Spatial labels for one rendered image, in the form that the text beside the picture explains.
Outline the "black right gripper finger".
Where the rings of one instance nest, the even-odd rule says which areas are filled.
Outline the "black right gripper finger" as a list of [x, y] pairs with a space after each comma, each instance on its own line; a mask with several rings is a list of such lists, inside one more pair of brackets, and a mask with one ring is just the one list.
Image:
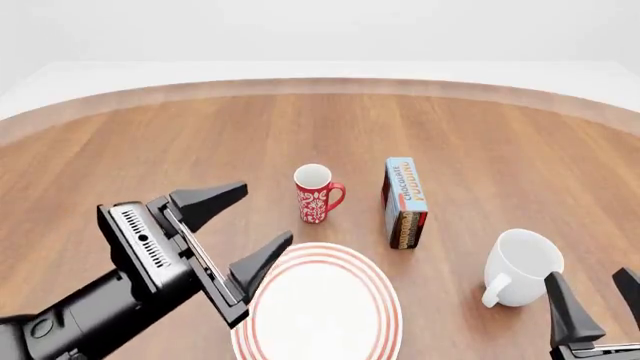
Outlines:
[[640, 330], [640, 277], [631, 269], [623, 267], [612, 278]]
[[552, 348], [586, 344], [606, 335], [604, 329], [582, 307], [560, 272], [551, 272], [544, 279], [550, 307]]

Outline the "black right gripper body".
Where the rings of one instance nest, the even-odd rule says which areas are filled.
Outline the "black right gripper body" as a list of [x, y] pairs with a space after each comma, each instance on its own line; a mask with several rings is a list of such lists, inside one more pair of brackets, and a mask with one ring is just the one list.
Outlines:
[[596, 345], [550, 342], [552, 360], [640, 360], [640, 343]]

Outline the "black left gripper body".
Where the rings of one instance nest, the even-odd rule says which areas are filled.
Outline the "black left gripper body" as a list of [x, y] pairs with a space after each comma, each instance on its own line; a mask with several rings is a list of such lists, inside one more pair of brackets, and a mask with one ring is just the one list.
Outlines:
[[138, 302], [181, 304], [201, 292], [230, 329], [248, 317], [241, 290], [220, 273], [165, 201], [156, 212], [140, 202], [100, 205], [97, 222], [112, 262], [130, 279]]

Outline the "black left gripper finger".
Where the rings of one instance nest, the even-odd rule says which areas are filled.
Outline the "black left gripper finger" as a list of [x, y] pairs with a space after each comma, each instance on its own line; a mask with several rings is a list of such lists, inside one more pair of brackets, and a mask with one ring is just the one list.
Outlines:
[[208, 221], [247, 195], [246, 182], [233, 182], [212, 188], [179, 189], [172, 191], [169, 198], [179, 215], [178, 220], [197, 233]]
[[293, 233], [287, 230], [259, 250], [229, 266], [228, 282], [238, 290], [241, 302], [252, 301], [271, 267], [292, 245], [293, 238]]

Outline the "white mug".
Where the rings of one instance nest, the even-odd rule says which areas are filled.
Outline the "white mug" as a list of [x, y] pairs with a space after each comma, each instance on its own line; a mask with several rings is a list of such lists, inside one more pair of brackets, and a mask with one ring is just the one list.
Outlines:
[[529, 305], [546, 293], [547, 275], [563, 271], [561, 251], [545, 236], [531, 230], [506, 230], [487, 258], [481, 302], [487, 308]]

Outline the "white plate with red rings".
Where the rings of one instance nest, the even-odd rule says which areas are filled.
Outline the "white plate with red rings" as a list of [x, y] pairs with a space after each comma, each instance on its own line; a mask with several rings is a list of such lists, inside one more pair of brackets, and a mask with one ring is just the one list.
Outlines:
[[277, 260], [230, 335], [237, 360], [397, 360], [402, 309], [367, 257], [308, 242]]

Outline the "red patterned tall mug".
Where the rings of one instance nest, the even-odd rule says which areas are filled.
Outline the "red patterned tall mug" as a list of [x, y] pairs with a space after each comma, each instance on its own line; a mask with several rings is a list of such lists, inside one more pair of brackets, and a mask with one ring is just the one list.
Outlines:
[[332, 181], [332, 173], [321, 164], [304, 164], [295, 170], [299, 214], [308, 224], [319, 224], [346, 197], [344, 185]]

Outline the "chocolate pudding box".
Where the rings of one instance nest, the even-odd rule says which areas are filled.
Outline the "chocolate pudding box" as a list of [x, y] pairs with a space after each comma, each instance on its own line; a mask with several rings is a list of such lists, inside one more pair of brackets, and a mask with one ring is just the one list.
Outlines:
[[412, 158], [386, 159], [381, 198], [390, 248], [416, 248], [428, 216], [428, 205]]

